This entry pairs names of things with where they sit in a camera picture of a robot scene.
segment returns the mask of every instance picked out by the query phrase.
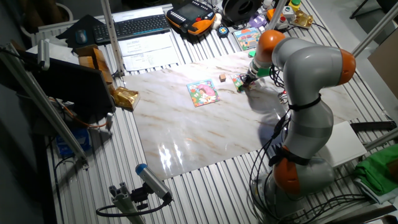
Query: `metal grating table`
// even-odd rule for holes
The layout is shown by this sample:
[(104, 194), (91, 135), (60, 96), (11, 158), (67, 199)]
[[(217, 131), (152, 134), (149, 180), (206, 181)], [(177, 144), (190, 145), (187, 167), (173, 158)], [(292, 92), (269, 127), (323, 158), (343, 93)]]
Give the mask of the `metal grating table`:
[[(171, 5), (164, 6), (164, 11), (171, 9)], [(314, 22), (327, 28), (316, 10), (308, 0), (302, 1), (301, 10), (313, 15)], [(32, 44), (50, 35), (56, 36), (72, 26), (72, 22), (41, 27), (32, 38)], [(313, 26), (309, 30), (292, 29), (286, 33), (292, 37), (302, 38), (323, 45), (336, 46), (331, 34)], [(241, 51), (232, 34), (227, 39), (220, 39), (215, 30), (202, 37), (182, 39), (176, 32), (171, 32), (172, 42), (180, 63), (164, 65), (131, 72), (130, 75), (170, 68), (186, 63), (220, 57)], [(101, 46), (112, 71), (116, 71), (116, 64), (111, 46)], [(123, 86), (123, 78), (116, 80), (117, 86)], [(344, 85), (344, 88), (358, 107), (362, 118), (352, 123), (367, 121), (387, 121), (380, 102), (376, 99), (368, 85), (359, 74)], [(386, 132), (368, 131), (359, 133), (362, 142), (369, 142), (382, 136)], [(61, 164), (56, 172), (50, 172), (54, 204), (58, 223), (129, 223), (127, 218), (104, 218), (95, 213), (97, 208), (111, 205), (110, 185), (125, 182), (130, 190), (141, 187), (142, 180), (135, 174), (137, 164), (145, 163), (139, 133), (134, 117), (130, 111), (117, 108), (114, 124), (110, 131), (97, 129), (91, 131), (93, 150), (87, 152), (90, 168), (83, 170), (74, 166), (76, 162)], [(383, 147), (368, 152), (366, 156)], [(62, 158), (56, 153), (54, 145), (47, 149), (50, 170)], [(250, 152), (216, 164), (206, 166), (186, 174), (165, 180), (174, 195), (174, 203), (162, 210), (144, 215), (147, 223), (257, 223), (256, 213), (248, 198), (249, 171), (257, 152)], [(358, 189), (348, 177), (356, 162), (349, 162), (335, 170), (336, 181), (328, 188), (314, 195), (302, 199), (306, 210), (309, 210), (329, 198), (342, 194), (358, 194)], [(262, 166), (263, 171), (269, 167)], [(149, 208), (160, 205), (155, 196), (149, 197)], [(347, 214), (353, 210), (369, 205), (366, 203), (351, 203), (344, 207), (336, 207), (322, 216), (318, 222), (326, 222)]]

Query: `marble surface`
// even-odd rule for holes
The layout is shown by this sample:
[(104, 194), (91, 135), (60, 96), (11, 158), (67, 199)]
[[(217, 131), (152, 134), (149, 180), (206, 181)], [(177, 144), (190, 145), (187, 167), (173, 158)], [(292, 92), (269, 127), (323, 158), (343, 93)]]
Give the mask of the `marble surface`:
[[(230, 75), (246, 73), (250, 61), (247, 52), (239, 52), (124, 77), (126, 88), (141, 93), (133, 114), (147, 164), (161, 179), (258, 150), (268, 141), (287, 105), (269, 77), (261, 80), (262, 88), (236, 91)], [(223, 83), (221, 74), (227, 77)], [(206, 79), (213, 80), (221, 100), (194, 107), (187, 84)], [(359, 117), (342, 86), (321, 94), (335, 124)]]

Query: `picture book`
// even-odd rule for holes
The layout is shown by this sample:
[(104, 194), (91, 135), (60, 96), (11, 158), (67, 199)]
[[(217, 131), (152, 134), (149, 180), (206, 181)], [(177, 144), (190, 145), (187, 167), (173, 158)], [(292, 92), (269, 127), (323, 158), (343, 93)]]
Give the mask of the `picture book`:
[(247, 50), (257, 47), (261, 33), (257, 28), (251, 27), (235, 31), (234, 35), (242, 50)]
[(195, 107), (214, 103), (220, 100), (211, 79), (191, 83), (188, 84), (187, 87)]
[[(231, 75), (232, 78), (232, 82), (234, 83), (234, 86), (236, 88), (236, 90), (238, 91), (238, 93), (243, 93), (244, 92), (244, 87), (243, 87), (243, 82), (241, 79), (241, 75), (244, 74), (237, 74), (237, 75)], [(255, 83), (251, 83), (248, 86), (245, 86), (246, 89), (248, 90), (252, 90), (256, 88), (256, 84)]]

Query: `black keyboard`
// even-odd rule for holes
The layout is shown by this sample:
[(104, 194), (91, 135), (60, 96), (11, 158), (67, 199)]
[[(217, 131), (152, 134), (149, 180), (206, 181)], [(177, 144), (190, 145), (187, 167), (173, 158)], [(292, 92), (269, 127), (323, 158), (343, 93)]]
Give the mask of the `black keyboard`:
[[(170, 31), (165, 15), (147, 16), (114, 23), (118, 40), (132, 39)], [(111, 42), (106, 25), (94, 26), (94, 38), (97, 44)]]

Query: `black monitor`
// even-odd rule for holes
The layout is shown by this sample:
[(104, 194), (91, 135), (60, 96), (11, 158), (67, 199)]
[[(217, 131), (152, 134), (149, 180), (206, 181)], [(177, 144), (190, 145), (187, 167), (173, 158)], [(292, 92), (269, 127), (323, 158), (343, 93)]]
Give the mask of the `black monitor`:
[[(18, 53), (26, 60), (37, 63), (36, 54)], [(88, 118), (94, 114), (104, 116), (116, 110), (100, 70), (50, 58), (47, 71), (32, 74), (47, 96), (73, 102), (74, 112), (82, 117)]]

